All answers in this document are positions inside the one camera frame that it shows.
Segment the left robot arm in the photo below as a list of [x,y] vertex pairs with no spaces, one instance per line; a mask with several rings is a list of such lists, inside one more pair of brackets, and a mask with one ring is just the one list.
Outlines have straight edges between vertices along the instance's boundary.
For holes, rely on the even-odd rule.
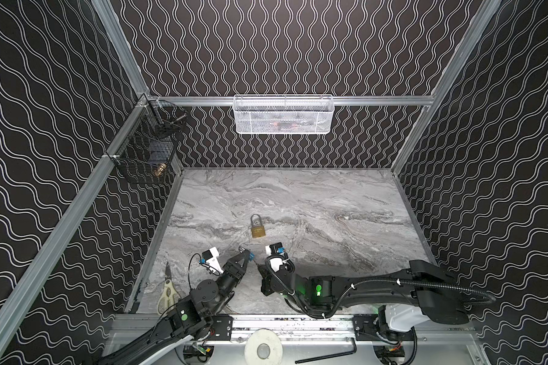
[[178,345],[211,332],[215,317],[234,297],[234,289],[248,270],[254,254],[243,249],[231,257],[216,279],[206,279],[185,298],[170,306],[150,330],[90,364],[152,364]]

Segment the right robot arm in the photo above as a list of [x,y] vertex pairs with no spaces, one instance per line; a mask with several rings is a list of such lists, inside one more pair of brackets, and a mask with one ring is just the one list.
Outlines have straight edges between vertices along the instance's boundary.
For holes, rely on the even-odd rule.
[[420,308],[432,322],[461,325],[468,322],[455,279],[423,260],[411,260],[408,269],[386,275],[347,278],[333,275],[303,278],[285,266],[274,271],[258,266],[265,296],[281,294],[290,307],[314,319],[327,319],[339,310],[358,305],[404,304]]

